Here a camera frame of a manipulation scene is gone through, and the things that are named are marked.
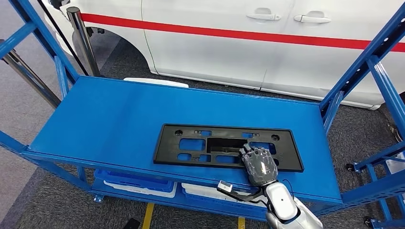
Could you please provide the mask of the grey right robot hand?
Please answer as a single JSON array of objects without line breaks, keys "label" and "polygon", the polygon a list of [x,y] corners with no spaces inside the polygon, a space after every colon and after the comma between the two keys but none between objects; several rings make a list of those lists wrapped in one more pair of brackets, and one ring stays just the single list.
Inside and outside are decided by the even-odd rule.
[{"label": "grey right robot hand", "polygon": [[244,144],[239,152],[253,186],[263,187],[277,180],[277,166],[269,149]]}]

